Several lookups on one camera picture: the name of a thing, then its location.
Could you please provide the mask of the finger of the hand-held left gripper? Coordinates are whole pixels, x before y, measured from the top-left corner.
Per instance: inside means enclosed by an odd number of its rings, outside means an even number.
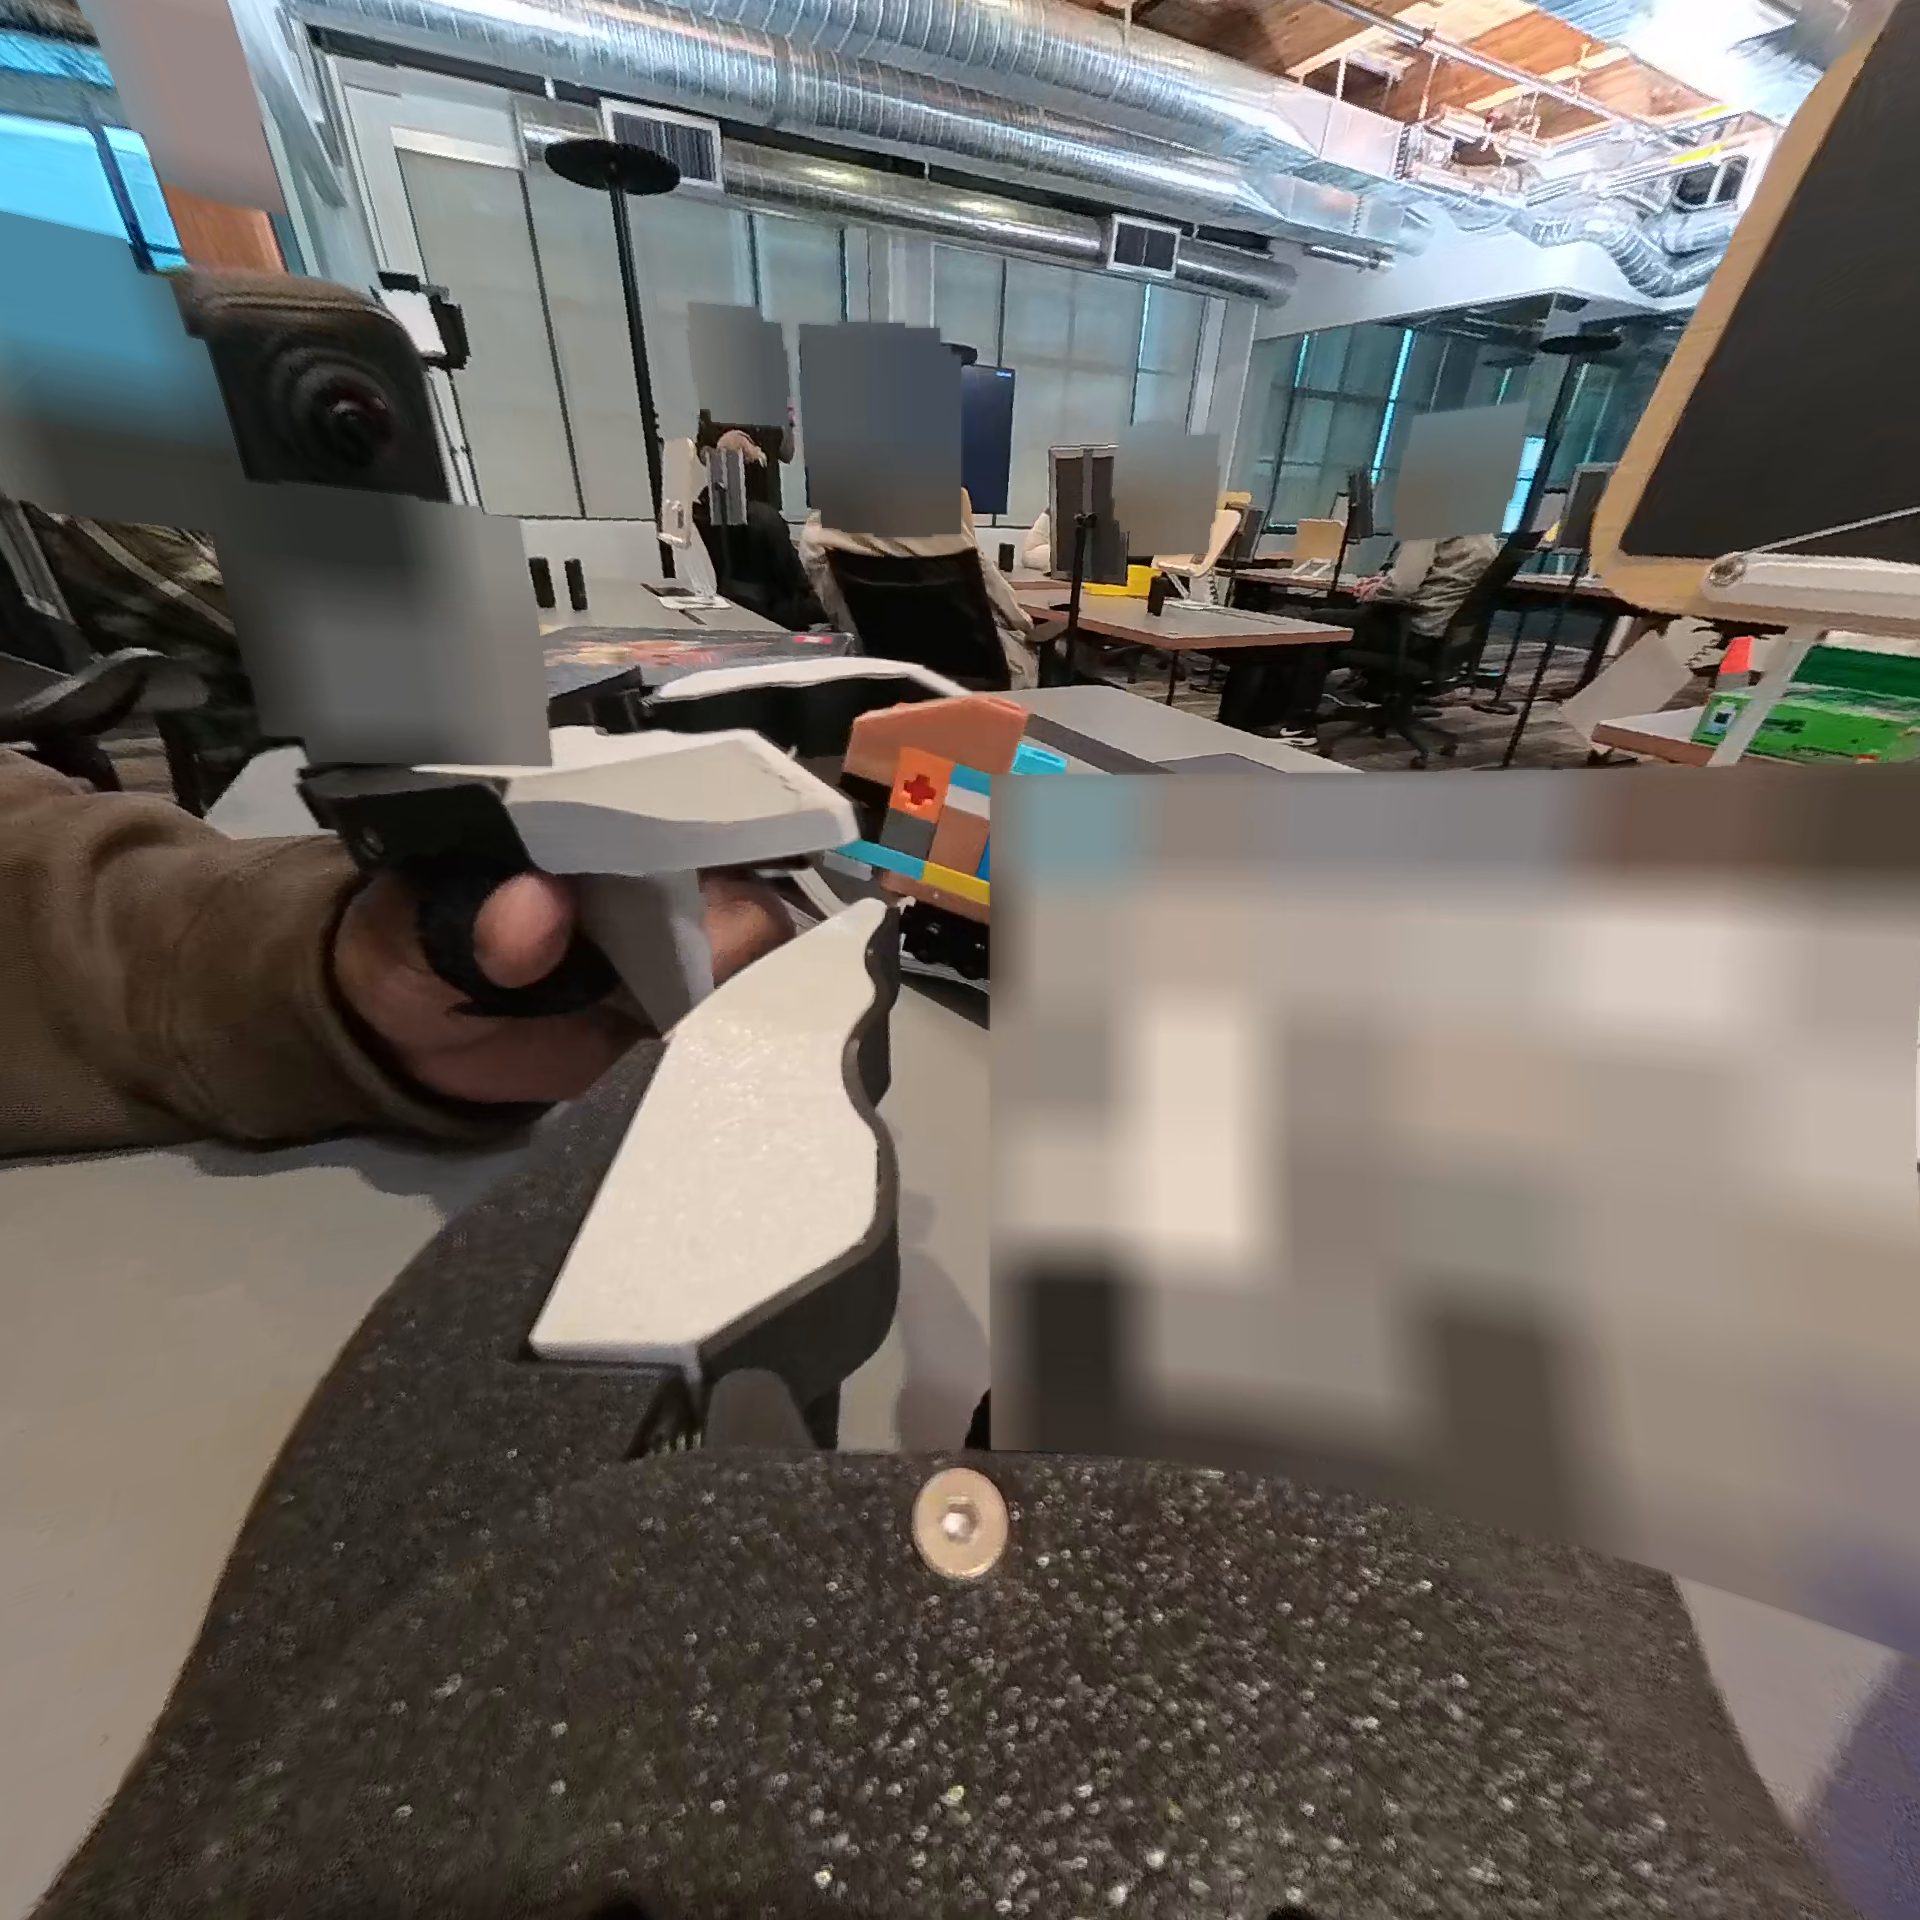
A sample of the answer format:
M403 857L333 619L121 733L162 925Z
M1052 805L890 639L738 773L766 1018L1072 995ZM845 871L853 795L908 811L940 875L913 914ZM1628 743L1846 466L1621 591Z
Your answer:
M870 656L749 658L745 664L712 665L649 690L640 704L646 712L716 701L731 692L773 692L778 689L878 689L882 704L910 700L963 697L970 690L918 664Z
M531 859L555 875L749 868L857 842L853 803L755 732L555 732L499 773Z

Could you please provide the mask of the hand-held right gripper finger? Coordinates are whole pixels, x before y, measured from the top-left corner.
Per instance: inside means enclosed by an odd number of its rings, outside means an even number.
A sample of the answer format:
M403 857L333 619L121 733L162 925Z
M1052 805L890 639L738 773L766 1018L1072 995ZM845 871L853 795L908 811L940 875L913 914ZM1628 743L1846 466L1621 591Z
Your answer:
M854 1085L896 916L848 904L669 1033L529 1341L539 1361L729 1370L894 1217Z

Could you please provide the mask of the multicoloured toy brick model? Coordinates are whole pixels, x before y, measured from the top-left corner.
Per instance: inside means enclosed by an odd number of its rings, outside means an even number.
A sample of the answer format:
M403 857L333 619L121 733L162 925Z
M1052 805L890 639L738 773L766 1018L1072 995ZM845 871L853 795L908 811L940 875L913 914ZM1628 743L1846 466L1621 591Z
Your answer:
M853 722L840 784L857 835L836 857L898 904L906 960L988 989L994 786L1068 771L1001 695L896 704Z

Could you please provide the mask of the wood-edged desk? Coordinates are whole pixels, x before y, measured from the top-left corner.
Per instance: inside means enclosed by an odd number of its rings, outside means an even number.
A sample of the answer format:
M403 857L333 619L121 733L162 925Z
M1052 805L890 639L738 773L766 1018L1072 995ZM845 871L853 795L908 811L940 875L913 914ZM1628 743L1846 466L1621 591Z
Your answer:
M1283 615L1243 612L1169 600L1153 610L1146 600L1082 593L1065 583L1019 583L1016 600L1041 626L1041 648L1056 683L1109 683L1123 690L1160 689L1174 706L1189 656L1227 658L1245 671L1285 649L1330 651L1354 640L1346 626Z

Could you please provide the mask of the person's left hand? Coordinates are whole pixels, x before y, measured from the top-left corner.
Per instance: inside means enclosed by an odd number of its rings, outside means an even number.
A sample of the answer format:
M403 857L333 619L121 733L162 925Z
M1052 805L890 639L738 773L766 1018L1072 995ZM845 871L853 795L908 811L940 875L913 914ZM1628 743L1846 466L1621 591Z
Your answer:
M473 954L506 989L539 984L566 954L577 921L569 877L506 881L477 913ZM395 874L368 881L331 945L344 1004L398 1068L433 1096L477 1106L553 1106L593 1089L646 1026L610 996L548 1019L465 1016L461 996L426 960L417 890Z

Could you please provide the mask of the black office chair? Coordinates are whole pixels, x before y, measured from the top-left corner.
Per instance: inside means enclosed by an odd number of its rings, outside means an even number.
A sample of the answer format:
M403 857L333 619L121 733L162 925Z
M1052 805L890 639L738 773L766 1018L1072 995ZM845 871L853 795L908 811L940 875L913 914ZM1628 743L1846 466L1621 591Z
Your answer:
M932 557L832 549L827 570L866 656L922 665L971 690L1013 689L976 549Z

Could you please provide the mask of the printed cardboard toy box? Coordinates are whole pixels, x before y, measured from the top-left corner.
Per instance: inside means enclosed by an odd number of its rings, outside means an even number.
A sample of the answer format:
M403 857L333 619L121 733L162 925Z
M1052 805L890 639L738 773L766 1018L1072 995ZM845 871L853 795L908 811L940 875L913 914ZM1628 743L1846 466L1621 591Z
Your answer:
M691 675L758 660L854 656L857 639L840 631L781 629L609 629L581 626L544 636L547 709L593 706L601 692L659 689Z

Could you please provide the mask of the black monitor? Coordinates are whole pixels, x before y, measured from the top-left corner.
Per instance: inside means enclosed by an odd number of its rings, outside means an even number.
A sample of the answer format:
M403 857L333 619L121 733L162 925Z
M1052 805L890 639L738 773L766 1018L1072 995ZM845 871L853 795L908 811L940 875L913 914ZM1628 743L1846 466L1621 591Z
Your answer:
M963 364L963 489L974 516L1008 513L1017 373Z
M1046 575L1123 591L1128 536L1113 509L1117 445L1054 445L1046 451Z

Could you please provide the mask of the black light panel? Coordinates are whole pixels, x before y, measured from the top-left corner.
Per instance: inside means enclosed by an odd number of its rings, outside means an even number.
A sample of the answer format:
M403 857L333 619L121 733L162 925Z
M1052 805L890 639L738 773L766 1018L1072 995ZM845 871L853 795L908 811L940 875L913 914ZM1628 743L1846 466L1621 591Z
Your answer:
M444 285L409 272L379 272L377 298L427 369L459 373L469 367L465 311Z

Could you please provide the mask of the black floor lamp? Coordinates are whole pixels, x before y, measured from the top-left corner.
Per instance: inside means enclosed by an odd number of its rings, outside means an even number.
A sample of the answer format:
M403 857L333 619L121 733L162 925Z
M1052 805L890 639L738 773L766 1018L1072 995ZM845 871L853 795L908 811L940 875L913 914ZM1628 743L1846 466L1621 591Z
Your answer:
M564 184L585 188L609 200L609 217L616 239L616 271L630 351L634 387L640 408L640 444L656 520L660 571L664 580L675 585L678 575L675 547L665 537L664 442L640 306L630 202L669 194L682 184L682 169L656 151L604 136L557 140L547 148L544 164Z

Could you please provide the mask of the rounded plywood panel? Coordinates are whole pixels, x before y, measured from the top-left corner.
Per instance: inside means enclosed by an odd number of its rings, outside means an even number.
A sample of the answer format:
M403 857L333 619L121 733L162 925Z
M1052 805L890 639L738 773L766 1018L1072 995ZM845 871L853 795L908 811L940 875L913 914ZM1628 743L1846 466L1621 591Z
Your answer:
M1626 604L1812 633L1917 615L1917 10L1812 88L1593 521Z

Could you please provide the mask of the green box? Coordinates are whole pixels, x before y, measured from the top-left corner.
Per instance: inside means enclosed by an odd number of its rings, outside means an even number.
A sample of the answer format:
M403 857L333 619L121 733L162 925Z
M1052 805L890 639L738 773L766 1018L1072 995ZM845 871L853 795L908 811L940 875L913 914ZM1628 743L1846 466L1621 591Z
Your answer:
M1782 645L1782 636L1738 636L1728 643L1712 697L1691 732L1697 746L1722 746ZM1818 645L1744 754L1793 763L1915 762L1917 643L1837 636Z

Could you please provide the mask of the silver air duct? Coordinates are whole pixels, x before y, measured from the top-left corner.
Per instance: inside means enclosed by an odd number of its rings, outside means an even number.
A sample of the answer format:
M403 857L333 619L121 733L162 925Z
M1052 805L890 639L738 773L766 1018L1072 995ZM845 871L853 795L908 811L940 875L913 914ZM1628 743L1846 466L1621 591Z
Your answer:
M1763 161L1602 117L1569 161L1468 167L1453 111L1403 128L1297 81L1070 4L289 4L313 32L1257 233L1377 271L1442 227L1593 248L1650 301L1691 298Z

